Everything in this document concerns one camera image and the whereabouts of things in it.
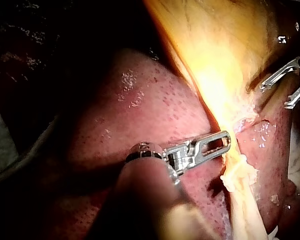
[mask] clip jaws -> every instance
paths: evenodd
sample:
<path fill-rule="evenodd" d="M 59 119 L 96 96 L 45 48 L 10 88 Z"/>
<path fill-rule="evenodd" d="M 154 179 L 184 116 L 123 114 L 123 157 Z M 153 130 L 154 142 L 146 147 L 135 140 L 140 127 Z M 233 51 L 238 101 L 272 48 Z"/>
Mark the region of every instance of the clip jaws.
<path fill-rule="evenodd" d="M 296 57 L 294 60 L 288 62 L 273 75 L 264 80 L 260 85 L 260 91 L 264 93 L 266 90 L 271 89 L 271 87 L 279 81 L 287 73 L 293 72 L 300 69 L 300 57 Z M 296 104 L 300 101 L 300 87 L 292 94 L 288 96 L 288 101 L 284 103 L 285 109 L 293 109 Z"/>
<path fill-rule="evenodd" d="M 208 144 L 222 140 L 223 146 L 209 149 Z M 166 148 L 163 159 L 172 166 L 178 176 L 208 160 L 221 156 L 229 151 L 231 138 L 227 131 L 197 136 L 181 144 Z"/>

